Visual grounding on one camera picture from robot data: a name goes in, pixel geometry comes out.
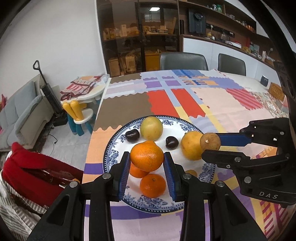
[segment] sofa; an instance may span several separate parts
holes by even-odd
[[[32,149],[54,111],[41,93],[44,80],[39,74],[8,100],[0,112],[0,151],[9,151],[14,142]]]

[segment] tiled floor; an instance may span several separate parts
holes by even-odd
[[[85,125],[82,129],[84,135],[78,136],[72,133],[68,123],[55,127],[50,134],[57,138],[57,143],[53,144],[55,139],[49,135],[41,153],[84,170],[91,134]]]

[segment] blue gripper pad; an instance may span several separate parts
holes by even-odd
[[[246,146],[252,140],[241,133],[216,133],[221,140],[221,146]]]

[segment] black office chair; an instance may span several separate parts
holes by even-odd
[[[201,54],[168,52],[160,55],[160,69],[208,70],[207,61]]]
[[[222,53],[218,57],[218,70],[246,76],[246,64],[243,60]]]

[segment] colorful tablecloth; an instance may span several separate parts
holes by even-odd
[[[93,181],[103,173],[103,153],[112,135],[142,116],[180,117],[204,133],[238,132],[251,120],[287,117],[259,81],[250,78],[245,81],[248,87],[244,87],[241,77],[216,70],[152,71],[112,78],[104,91],[91,136],[83,182]],[[242,151],[252,158],[276,153],[275,148],[255,143],[246,147],[222,147],[222,150]],[[295,206],[283,209],[278,204],[242,196],[232,170],[216,168],[212,183],[217,180],[229,186],[269,240],[281,233],[295,211]],[[210,240],[207,203],[205,213],[206,240]],[[111,214],[115,240],[177,241],[180,238],[183,211],[151,214],[124,202],[112,202]],[[88,240],[88,216],[89,200],[85,212],[85,240]]]

